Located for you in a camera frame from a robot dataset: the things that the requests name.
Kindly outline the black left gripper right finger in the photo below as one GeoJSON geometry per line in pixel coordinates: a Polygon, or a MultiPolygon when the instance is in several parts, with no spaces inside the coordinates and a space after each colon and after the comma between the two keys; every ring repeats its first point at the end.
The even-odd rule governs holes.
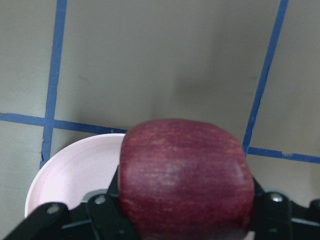
{"type": "Polygon", "coordinates": [[[250,230],[255,240],[291,240],[291,202],[278,191],[266,191],[254,178],[254,202],[250,230]]]}

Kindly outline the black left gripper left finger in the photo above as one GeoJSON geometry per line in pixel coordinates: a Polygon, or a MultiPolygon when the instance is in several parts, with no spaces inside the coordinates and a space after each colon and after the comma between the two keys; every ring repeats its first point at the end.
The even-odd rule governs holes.
{"type": "Polygon", "coordinates": [[[98,240],[139,240],[140,236],[120,208],[118,172],[116,169],[106,193],[88,200],[87,214],[98,240]]]}

